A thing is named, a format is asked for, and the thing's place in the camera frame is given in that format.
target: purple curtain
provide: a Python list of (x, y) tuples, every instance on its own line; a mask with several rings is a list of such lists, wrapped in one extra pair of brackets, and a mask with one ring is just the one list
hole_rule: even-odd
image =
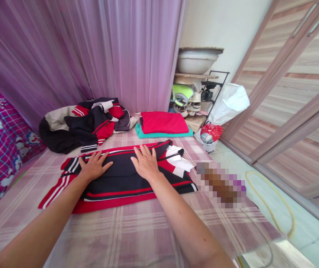
[(0, 92), (35, 129), (93, 97), (166, 111), (184, 2), (0, 0)]

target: yellow cable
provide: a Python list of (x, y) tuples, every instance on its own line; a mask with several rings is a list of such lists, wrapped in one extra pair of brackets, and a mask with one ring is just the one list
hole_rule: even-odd
[(244, 264), (242, 263), (242, 260), (241, 260), (240, 256), (238, 256), (238, 260), (239, 260), (240, 268), (245, 268)]
[(295, 221), (295, 218), (294, 218), (294, 215), (293, 215), (293, 212), (290, 208), (290, 206), (287, 204), (286, 200), (280, 195), (280, 193), (272, 186), (272, 184), (268, 181), (268, 179), (266, 179), (264, 176), (262, 176), (261, 174), (257, 173), (257, 172), (253, 172), (253, 171), (248, 171), (246, 172), (245, 176), (246, 176), (246, 179), (248, 180), (248, 183), (251, 185), (251, 187), (253, 188), (253, 190), (255, 191), (255, 193), (257, 194), (258, 197), (260, 197), (260, 199), (262, 200), (262, 202), (264, 202), (265, 206), (268, 208), (270, 214), (271, 214), (271, 217), (272, 219), (274, 220), (278, 230), (283, 233), (282, 229), (280, 228), (280, 225), (278, 224), (275, 216), (274, 216), (274, 213), (272, 212), (272, 210), (270, 209), (270, 207), (268, 206), (268, 204), (265, 202), (265, 200), (261, 197), (261, 195), (258, 193), (258, 191), (255, 189), (255, 187), (252, 185), (251, 181), (249, 180), (248, 178), (248, 174), (249, 173), (253, 173), (253, 174), (256, 174), (258, 176), (260, 176), (261, 178), (263, 178), (265, 180), (265, 182), (267, 182), (271, 188), (275, 191), (275, 193), (281, 198), (281, 200), (285, 203), (287, 209), (289, 210), (290, 212), (290, 215), (291, 215), (291, 219), (292, 219), (292, 227), (291, 227), (291, 230), (289, 231), (289, 233), (287, 234), (287, 237), (288, 238), (291, 238), (292, 237), (292, 234), (296, 228), (296, 221)]

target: plastic bag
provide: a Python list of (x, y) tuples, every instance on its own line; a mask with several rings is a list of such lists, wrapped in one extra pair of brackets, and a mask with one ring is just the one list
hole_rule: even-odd
[(204, 143), (212, 143), (219, 140), (223, 134), (223, 128), (219, 125), (206, 124), (200, 131), (200, 137)]
[(215, 125), (223, 125), (247, 109), (249, 105), (250, 101), (243, 86), (225, 84), (208, 119)]
[(209, 144), (206, 144), (203, 142), (203, 140), (201, 139), (200, 137), (200, 132), (202, 131), (202, 129), (200, 129), (199, 131), (197, 131), (195, 134), (194, 134), (194, 138), (201, 144), (201, 146), (203, 147), (204, 150), (206, 150), (208, 153), (212, 152), (215, 150), (216, 148), (216, 145), (218, 144), (218, 141), (215, 141), (213, 143), (209, 143)]

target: mattress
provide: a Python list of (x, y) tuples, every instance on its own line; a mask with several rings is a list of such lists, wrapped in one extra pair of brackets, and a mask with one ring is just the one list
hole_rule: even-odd
[[(135, 129), (132, 129), (113, 134), (98, 150), (164, 140), (166, 138), (139, 139)], [(185, 149), (184, 158), (194, 165), (199, 162), (214, 162), (193, 137), (171, 140), (174, 145)], [(80, 154), (80, 147), (67, 155), (56, 154), (47, 149), (0, 200), (0, 251), (41, 212), (37, 206), (58, 181), (61, 164), (66, 158)], [(198, 185), (194, 169), (190, 176)], [(266, 243), (256, 225), (270, 240), (281, 237), (247, 198), (242, 209), (239, 209), (220, 208), (214, 200), (200, 191), (183, 194), (182, 197), (232, 258)], [(160, 203), (153, 199), (72, 215), (47, 260), (47, 266), (187, 267), (187, 263)]]

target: green item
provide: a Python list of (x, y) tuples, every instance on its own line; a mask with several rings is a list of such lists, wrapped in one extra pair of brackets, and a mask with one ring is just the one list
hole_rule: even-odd
[(190, 97), (193, 96), (193, 89), (182, 84), (172, 85), (172, 100), (180, 107), (186, 106)]
[(136, 128), (137, 136), (139, 138), (192, 137), (193, 136), (193, 130), (191, 130), (189, 126), (188, 126), (188, 129), (189, 129), (188, 133), (179, 133), (179, 134), (168, 134), (168, 133), (149, 133), (149, 134), (144, 134), (140, 124), (136, 124), (135, 128)]

